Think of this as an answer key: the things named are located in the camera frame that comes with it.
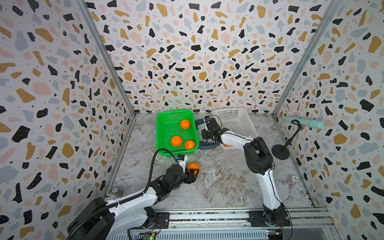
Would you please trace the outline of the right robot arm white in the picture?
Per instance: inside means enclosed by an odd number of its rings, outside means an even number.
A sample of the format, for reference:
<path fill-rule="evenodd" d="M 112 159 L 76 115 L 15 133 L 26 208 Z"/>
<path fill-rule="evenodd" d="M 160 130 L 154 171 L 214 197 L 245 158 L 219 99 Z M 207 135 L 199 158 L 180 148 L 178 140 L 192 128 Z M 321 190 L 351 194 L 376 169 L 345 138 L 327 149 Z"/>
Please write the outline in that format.
<path fill-rule="evenodd" d="M 264 220 L 269 226 L 280 223 L 287 215 L 286 207 L 281 201 L 274 181 L 275 168 L 273 156 L 261 137 L 247 138 L 231 132 L 218 125 L 216 119 L 206 116 L 203 119 L 205 128 L 202 129 L 202 138 L 230 145 L 245 154 L 249 170 L 256 174 L 263 194 Z"/>

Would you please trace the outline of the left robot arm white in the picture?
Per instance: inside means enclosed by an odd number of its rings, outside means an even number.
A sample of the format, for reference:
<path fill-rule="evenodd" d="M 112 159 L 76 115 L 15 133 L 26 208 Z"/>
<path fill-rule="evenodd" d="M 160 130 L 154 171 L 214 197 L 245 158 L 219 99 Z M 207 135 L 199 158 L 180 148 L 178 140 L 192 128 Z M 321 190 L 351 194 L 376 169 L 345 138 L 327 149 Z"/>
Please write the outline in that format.
<path fill-rule="evenodd" d="M 126 230 L 151 228 L 156 220 L 153 206 L 164 201 L 182 184 L 192 184 L 200 166 L 189 164 L 184 169 L 174 164 L 165 175 L 156 178 L 135 194 L 116 200 L 92 200 L 67 228 L 69 240 L 106 240 Z"/>

